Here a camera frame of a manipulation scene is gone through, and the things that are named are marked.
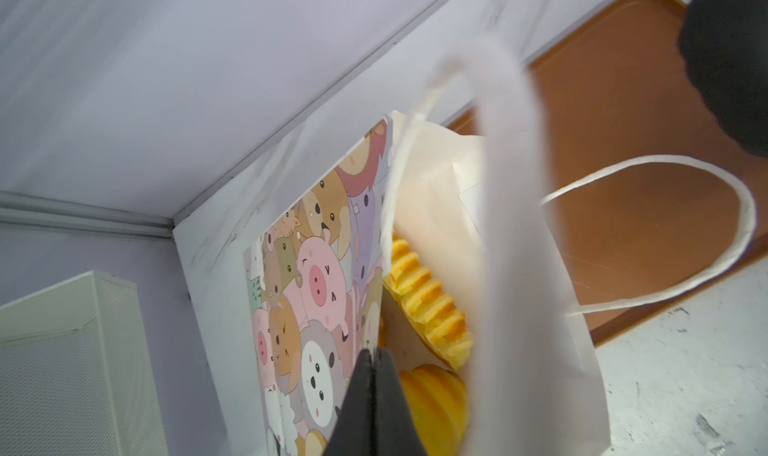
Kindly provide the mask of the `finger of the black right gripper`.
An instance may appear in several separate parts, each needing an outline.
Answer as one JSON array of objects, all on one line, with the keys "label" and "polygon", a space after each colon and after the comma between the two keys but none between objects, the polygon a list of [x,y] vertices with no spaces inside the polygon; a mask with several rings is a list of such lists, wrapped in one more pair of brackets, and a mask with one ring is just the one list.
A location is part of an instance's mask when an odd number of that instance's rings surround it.
[{"label": "finger of the black right gripper", "polygon": [[691,0],[678,36],[686,75],[724,133],[767,156],[767,0]]}]

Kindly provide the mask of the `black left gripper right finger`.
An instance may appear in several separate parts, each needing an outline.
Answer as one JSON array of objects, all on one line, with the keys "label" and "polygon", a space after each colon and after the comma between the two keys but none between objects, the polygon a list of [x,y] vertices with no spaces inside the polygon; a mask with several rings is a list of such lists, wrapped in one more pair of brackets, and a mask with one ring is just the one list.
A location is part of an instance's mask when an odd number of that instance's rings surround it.
[{"label": "black left gripper right finger", "polygon": [[373,454],[426,455],[400,383],[394,360],[385,349],[373,356]]}]

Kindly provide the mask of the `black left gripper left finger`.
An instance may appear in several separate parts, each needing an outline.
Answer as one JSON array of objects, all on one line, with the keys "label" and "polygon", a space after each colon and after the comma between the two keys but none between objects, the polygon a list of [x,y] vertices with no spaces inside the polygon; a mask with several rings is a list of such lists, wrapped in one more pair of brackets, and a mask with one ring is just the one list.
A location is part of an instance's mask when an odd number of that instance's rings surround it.
[{"label": "black left gripper left finger", "polygon": [[375,454],[375,370],[371,352],[362,350],[338,416],[325,456]]}]

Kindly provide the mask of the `yellow round fake bread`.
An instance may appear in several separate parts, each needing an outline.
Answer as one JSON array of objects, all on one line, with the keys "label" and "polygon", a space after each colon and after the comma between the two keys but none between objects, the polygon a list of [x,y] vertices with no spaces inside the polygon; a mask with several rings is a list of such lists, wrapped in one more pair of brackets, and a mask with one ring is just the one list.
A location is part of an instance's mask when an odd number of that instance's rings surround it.
[{"label": "yellow round fake bread", "polygon": [[469,394],[454,372],[432,364],[402,371],[399,379],[428,455],[458,455],[470,422]]}]

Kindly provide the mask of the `yellow ridged fake bread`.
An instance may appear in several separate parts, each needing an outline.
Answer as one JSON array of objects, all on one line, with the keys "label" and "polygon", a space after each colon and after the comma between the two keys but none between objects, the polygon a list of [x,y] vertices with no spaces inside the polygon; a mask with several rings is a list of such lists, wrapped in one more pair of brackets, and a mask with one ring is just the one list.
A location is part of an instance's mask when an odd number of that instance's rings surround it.
[{"label": "yellow ridged fake bread", "polygon": [[475,345],[466,314],[397,234],[392,235],[391,270],[384,286],[427,349],[451,370],[462,369]]}]

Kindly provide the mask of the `cartoon animal paper gift bag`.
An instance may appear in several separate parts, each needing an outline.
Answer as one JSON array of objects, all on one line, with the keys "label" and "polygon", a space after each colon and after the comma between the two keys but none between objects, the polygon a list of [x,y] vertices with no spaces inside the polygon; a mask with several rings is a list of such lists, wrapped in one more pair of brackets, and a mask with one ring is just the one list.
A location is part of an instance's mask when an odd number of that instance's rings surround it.
[{"label": "cartoon animal paper gift bag", "polygon": [[[270,455],[324,455],[359,353],[385,349],[398,374],[432,364],[469,394],[459,454],[598,455],[605,398],[584,316],[654,304],[714,279],[744,253],[756,202],[733,174],[686,156],[629,159],[577,181],[672,164],[707,172],[739,203],[730,245],[667,289],[580,305],[548,224],[556,198],[529,75],[496,35],[447,54],[420,103],[379,121],[242,254]],[[453,371],[384,286],[405,239],[466,314],[475,345]]]}]

